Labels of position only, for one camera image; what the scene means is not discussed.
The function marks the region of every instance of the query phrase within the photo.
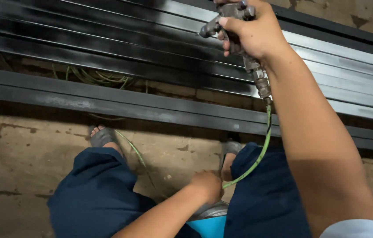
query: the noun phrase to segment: left hand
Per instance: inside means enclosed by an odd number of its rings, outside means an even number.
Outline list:
[[[212,170],[195,172],[189,185],[200,190],[206,197],[206,203],[211,205],[221,200],[225,191],[221,187],[222,180]]]

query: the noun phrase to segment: fingernail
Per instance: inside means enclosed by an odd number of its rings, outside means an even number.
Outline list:
[[[221,26],[225,26],[226,23],[227,23],[227,18],[226,18],[226,17],[221,17],[221,18],[219,18],[219,24],[220,24]]]

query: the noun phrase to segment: spray gun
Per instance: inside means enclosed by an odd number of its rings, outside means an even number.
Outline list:
[[[226,4],[216,4],[217,12],[219,13],[214,19],[209,23],[205,24],[198,35],[208,38],[215,35],[217,32],[221,32],[225,40],[229,41],[229,53],[238,54],[244,58],[244,66],[247,73],[253,75],[254,84],[257,87],[258,95],[263,98],[264,104],[269,106],[272,103],[270,95],[272,94],[268,79],[264,74],[263,68],[260,62],[249,56],[242,48],[239,37],[233,32],[224,30],[219,24],[220,17],[232,17],[240,19],[243,21],[252,21],[256,18],[255,7],[249,6],[246,0],[238,3],[226,3]]]

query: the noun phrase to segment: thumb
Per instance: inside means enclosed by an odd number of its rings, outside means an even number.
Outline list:
[[[219,18],[219,24],[227,31],[231,31],[240,35],[242,28],[244,27],[245,21],[231,18],[231,17],[221,17]]]

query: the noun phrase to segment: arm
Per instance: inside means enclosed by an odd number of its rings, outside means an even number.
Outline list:
[[[185,222],[205,203],[223,195],[221,179],[213,172],[196,173],[191,183],[166,201],[151,208],[112,238],[173,238]]]
[[[266,69],[288,164],[313,236],[338,221],[373,220],[373,194],[351,136],[285,40],[271,6],[249,3],[258,10],[257,20],[219,22],[239,35],[245,50]]]

